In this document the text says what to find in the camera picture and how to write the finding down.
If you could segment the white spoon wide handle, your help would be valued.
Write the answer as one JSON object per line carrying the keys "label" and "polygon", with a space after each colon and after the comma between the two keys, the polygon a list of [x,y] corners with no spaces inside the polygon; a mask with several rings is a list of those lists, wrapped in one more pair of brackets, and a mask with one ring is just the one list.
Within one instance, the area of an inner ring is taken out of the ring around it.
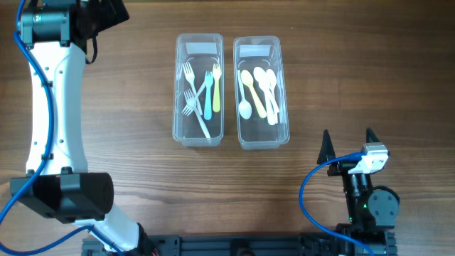
{"label": "white spoon wide handle", "polygon": [[283,74],[282,74],[282,69],[280,69],[277,71],[277,104],[279,107],[279,112],[277,113],[277,122],[278,123],[282,122],[282,114],[284,112],[282,82],[283,82]]}

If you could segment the white spoon bowl down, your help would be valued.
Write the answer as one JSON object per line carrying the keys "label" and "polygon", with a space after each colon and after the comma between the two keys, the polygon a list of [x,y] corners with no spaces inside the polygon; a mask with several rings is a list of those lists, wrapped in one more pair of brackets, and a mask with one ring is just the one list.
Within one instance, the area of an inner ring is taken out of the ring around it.
{"label": "white spoon bowl down", "polygon": [[241,79],[241,72],[240,70],[237,71],[237,81],[240,89],[241,100],[238,105],[239,107],[239,114],[243,119],[249,119],[252,116],[252,106],[245,98],[245,90],[244,85]]}

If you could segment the white spoon container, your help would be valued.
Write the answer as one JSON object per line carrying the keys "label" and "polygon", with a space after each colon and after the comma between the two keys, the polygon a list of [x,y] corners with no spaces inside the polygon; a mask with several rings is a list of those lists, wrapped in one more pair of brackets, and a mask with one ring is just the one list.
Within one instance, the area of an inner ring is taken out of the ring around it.
{"label": "white spoon container", "polygon": [[275,75],[274,71],[272,69],[267,69],[266,71],[266,74],[269,78],[269,84],[270,84],[270,90],[271,90],[271,93],[272,93],[272,97],[273,97],[273,100],[274,100],[274,115],[275,115],[275,123],[277,124],[279,119],[278,119],[278,113],[279,113],[279,107],[278,107],[278,104],[277,104],[277,101],[276,101],[276,97],[275,97],[275,87],[277,86],[277,76]]}

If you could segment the large white plastic spoon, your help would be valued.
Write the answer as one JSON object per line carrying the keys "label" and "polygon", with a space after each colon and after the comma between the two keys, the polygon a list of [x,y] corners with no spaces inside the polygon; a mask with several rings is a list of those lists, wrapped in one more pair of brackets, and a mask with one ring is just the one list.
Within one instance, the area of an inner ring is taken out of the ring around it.
{"label": "large white plastic spoon", "polygon": [[271,91],[269,76],[266,73],[266,71],[261,67],[255,67],[253,70],[253,75],[255,80],[259,84],[259,88],[264,93],[267,111],[267,122],[269,125],[275,125],[278,123],[277,114],[279,108],[277,106],[274,95],[272,94]]}

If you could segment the yellow-green plastic spoon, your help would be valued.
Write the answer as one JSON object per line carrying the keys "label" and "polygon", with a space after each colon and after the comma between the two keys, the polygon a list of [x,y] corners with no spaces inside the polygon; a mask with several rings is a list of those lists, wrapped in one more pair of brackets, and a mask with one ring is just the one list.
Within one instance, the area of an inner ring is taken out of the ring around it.
{"label": "yellow-green plastic spoon", "polygon": [[264,119],[267,116],[267,112],[259,99],[259,96],[257,95],[257,92],[254,88],[254,79],[251,73],[248,70],[242,70],[240,73],[241,80],[244,85],[248,87],[250,90],[250,93],[252,95],[252,99],[255,105],[255,109],[257,110],[257,113],[260,118]]}

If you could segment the white fork container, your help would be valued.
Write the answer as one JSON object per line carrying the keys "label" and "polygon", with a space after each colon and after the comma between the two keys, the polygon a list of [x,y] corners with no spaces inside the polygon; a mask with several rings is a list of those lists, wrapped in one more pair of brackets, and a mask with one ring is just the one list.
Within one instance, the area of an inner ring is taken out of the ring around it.
{"label": "white fork container", "polygon": [[193,94],[191,90],[186,90],[184,92],[184,97],[186,101],[186,106],[183,108],[182,113],[185,116],[189,116],[191,112],[194,112],[196,114],[196,117],[198,118],[198,122],[200,125],[200,128],[202,129],[204,135],[206,138],[210,138],[210,133],[208,131],[208,128],[205,125],[205,122],[203,121],[200,111],[197,108],[197,103],[196,103],[196,96]]}

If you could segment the small white plastic fork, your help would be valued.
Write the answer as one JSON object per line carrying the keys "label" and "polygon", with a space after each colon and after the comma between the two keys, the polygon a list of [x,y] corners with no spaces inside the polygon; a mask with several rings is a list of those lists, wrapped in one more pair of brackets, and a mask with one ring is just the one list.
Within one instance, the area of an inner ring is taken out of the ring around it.
{"label": "small white plastic fork", "polygon": [[211,87],[213,86],[213,72],[208,71],[205,74],[204,79],[205,85],[205,105],[204,105],[204,119],[210,120],[212,118],[212,97],[211,97]]}

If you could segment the white fork tines down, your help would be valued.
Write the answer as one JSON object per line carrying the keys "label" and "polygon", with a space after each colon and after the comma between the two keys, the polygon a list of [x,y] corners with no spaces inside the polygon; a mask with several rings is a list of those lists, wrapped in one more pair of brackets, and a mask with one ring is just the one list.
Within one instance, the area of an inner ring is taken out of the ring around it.
{"label": "white fork tines down", "polygon": [[[205,83],[203,82],[200,86],[200,88],[198,89],[197,93],[195,94],[194,98],[195,98],[195,101],[196,101],[196,110],[198,111],[198,114],[201,116],[202,115],[202,107],[198,107],[200,102],[199,102],[199,96],[200,94],[202,93],[202,91],[204,91],[205,89]],[[188,116],[190,113],[192,113],[193,110],[189,107],[189,105],[186,105],[183,110],[182,110],[182,113],[186,116]]]}

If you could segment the yellow plastic fork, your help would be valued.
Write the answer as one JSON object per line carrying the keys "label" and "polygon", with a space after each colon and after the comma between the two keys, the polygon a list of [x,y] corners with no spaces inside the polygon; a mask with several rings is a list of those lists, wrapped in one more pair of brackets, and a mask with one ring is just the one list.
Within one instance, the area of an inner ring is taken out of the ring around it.
{"label": "yellow plastic fork", "polygon": [[219,63],[213,65],[213,79],[214,79],[214,91],[213,91],[213,111],[219,112],[221,109],[220,105],[220,79],[222,71]]}

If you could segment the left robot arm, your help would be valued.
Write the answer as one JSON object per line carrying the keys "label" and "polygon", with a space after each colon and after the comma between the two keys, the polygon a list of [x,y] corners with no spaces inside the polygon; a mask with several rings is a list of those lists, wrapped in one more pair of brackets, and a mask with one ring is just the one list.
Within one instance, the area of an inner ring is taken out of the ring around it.
{"label": "left robot arm", "polygon": [[143,227],[114,204],[111,176],[89,172],[82,144],[82,77],[92,63],[87,44],[128,18],[121,0],[19,4],[14,40],[30,65],[33,121],[26,175],[11,180],[11,201],[86,230],[105,252],[155,255]]}

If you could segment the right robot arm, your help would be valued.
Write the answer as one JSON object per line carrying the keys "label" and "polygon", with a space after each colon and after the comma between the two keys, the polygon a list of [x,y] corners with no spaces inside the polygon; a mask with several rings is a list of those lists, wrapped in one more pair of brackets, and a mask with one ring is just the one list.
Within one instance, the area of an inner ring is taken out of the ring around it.
{"label": "right robot arm", "polygon": [[374,186],[371,176],[384,169],[390,156],[373,130],[366,130],[366,143],[359,160],[340,160],[329,165],[328,176],[340,176],[346,197],[349,224],[336,232],[368,246],[375,255],[396,255],[395,219],[400,197],[387,186]]}

